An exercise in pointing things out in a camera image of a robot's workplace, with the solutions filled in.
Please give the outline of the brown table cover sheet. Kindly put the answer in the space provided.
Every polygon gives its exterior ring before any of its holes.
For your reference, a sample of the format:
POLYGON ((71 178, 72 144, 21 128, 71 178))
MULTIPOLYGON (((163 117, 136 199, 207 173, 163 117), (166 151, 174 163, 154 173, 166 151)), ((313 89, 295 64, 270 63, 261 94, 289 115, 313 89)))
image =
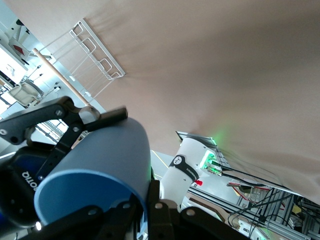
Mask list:
POLYGON ((43 43, 85 19, 125 71, 98 96, 174 155, 212 137, 234 168, 320 201, 320 0, 4 0, 43 43))

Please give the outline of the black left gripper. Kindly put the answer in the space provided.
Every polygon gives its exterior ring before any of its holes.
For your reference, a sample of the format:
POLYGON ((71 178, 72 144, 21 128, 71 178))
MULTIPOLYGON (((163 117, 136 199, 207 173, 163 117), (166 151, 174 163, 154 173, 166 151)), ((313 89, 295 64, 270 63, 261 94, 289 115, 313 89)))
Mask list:
POLYGON ((70 97, 64 96, 0 120, 0 137, 13 145, 28 140, 37 124, 62 120, 68 126, 53 147, 39 143, 37 149, 25 146, 0 162, 0 215, 18 228, 34 226, 38 220, 34 196, 39 178, 46 177, 57 166, 82 132, 93 132, 127 118, 125 107, 99 113, 92 106, 78 108, 70 97))

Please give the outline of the beige office chair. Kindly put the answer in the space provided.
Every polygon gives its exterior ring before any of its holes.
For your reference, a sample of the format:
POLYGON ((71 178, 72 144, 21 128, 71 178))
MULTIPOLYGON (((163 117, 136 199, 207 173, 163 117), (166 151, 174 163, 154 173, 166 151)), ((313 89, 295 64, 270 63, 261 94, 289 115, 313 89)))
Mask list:
POLYGON ((8 91, 19 104, 27 107, 34 101, 38 101, 44 95, 43 91, 33 83, 22 82, 8 91))

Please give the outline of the aluminium profile frame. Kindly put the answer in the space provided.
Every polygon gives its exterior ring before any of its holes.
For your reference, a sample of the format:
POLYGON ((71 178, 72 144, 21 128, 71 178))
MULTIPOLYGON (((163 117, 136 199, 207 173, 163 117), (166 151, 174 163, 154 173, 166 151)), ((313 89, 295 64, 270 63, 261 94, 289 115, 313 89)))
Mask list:
POLYGON ((182 207, 198 207, 250 240, 320 240, 320 205, 278 189, 251 198, 235 187, 191 187, 182 207))

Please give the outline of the white machine with red mark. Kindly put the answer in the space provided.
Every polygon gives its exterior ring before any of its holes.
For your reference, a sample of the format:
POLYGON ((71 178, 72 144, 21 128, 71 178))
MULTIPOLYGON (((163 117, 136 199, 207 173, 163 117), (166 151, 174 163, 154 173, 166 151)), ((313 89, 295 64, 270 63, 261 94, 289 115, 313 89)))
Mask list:
POLYGON ((0 44, 24 66, 30 65, 27 59, 31 52, 23 45, 30 35, 29 29, 18 18, 10 25, 0 21, 0 44))

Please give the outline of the blue cup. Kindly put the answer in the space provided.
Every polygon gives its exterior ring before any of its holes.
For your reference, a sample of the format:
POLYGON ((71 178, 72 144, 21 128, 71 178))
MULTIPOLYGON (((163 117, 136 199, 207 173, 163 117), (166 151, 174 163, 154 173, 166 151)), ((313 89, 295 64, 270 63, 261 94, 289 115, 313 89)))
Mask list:
POLYGON ((131 196, 146 210, 151 175, 146 131, 128 118, 76 145, 40 183, 34 208, 45 225, 86 206, 108 211, 131 196))

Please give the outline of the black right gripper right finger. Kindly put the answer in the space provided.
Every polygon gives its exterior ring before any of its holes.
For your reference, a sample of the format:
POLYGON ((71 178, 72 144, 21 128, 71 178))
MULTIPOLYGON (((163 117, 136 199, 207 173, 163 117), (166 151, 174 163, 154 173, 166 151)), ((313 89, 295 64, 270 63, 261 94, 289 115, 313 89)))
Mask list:
POLYGON ((148 240, 250 240, 198 207, 170 207, 160 199, 158 180, 149 184, 147 204, 148 240))

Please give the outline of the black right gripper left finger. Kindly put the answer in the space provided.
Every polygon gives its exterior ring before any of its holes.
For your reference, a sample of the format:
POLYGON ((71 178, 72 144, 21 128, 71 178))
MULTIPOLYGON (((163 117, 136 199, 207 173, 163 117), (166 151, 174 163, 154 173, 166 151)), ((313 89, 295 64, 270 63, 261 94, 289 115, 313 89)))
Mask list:
POLYGON ((32 234, 32 240, 137 240, 138 200, 131 198, 107 211, 86 206, 32 234))

